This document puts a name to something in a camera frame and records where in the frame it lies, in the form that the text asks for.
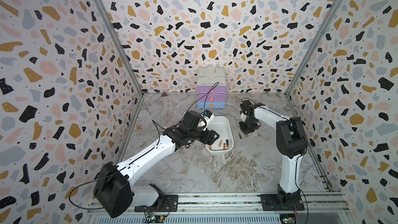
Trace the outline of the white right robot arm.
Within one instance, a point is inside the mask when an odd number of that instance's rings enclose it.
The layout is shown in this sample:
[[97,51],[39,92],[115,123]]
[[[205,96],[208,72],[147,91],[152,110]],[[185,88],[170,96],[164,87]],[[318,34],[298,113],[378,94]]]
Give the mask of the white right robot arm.
[[262,123],[276,131],[276,147],[282,155],[279,189],[287,195],[299,194],[300,162],[308,147],[301,119],[284,116],[248,98],[241,100],[240,117],[239,127],[245,135],[253,133]]

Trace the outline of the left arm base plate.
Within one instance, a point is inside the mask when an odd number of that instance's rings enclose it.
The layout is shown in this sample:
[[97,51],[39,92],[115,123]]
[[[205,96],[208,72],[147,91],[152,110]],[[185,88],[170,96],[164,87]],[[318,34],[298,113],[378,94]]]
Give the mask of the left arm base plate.
[[176,212],[178,208],[178,195],[159,196],[151,206],[136,206],[135,212]]

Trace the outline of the white plastic storage tray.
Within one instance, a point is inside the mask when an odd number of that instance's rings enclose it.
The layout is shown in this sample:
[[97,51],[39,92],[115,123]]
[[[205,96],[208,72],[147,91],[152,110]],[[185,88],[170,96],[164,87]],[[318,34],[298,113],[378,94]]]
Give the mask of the white plastic storage tray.
[[[232,130],[228,119],[224,116],[215,116],[214,119],[208,124],[209,130],[214,130],[219,134],[219,138],[211,145],[212,150],[209,150],[209,145],[206,145],[207,151],[211,155],[225,155],[232,150],[234,147],[234,141],[232,137]],[[226,140],[229,140],[229,148],[226,148]]]

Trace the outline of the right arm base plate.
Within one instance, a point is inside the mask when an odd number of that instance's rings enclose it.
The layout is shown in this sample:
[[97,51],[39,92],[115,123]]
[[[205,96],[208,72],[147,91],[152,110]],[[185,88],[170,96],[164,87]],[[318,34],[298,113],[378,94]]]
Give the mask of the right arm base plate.
[[297,194],[262,194],[260,202],[264,211],[303,211],[305,206]]

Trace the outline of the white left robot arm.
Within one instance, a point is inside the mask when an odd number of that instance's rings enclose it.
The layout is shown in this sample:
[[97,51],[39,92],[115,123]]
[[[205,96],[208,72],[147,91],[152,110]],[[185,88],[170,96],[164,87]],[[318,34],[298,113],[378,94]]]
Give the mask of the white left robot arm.
[[94,196],[112,218],[126,212],[130,207],[144,210],[160,210],[164,204],[164,192],[155,184],[136,186],[138,179],[163,158],[179,148],[199,141],[212,145],[220,135],[208,129],[214,119],[211,111],[185,112],[175,125],[158,134],[158,139],[135,156],[119,162],[109,162],[101,168],[94,188]]

